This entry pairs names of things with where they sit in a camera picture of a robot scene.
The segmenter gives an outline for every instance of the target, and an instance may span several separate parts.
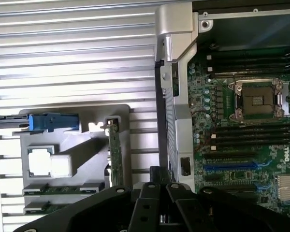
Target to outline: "cpu socket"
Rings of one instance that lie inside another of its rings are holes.
[[[228,85],[234,91],[232,121],[250,123],[277,120],[289,115],[289,84],[275,79],[239,80]]]

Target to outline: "capacitor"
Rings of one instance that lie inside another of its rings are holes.
[[[190,70],[189,70],[189,74],[190,74],[190,75],[195,74],[195,69],[190,69]]]

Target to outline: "motherboard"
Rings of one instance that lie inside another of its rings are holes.
[[[213,186],[290,217],[290,46],[198,52],[188,92],[196,192]]]

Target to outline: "blue connector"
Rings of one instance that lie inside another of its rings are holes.
[[[29,115],[29,131],[54,132],[58,128],[79,129],[79,118],[75,114],[44,113]]]
[[[220,163],[220,164],[205,164],[203,165],[206,171],[227,171],[227,170],[253,170],[257,169],[258,165],[254,162],[250,163]]]

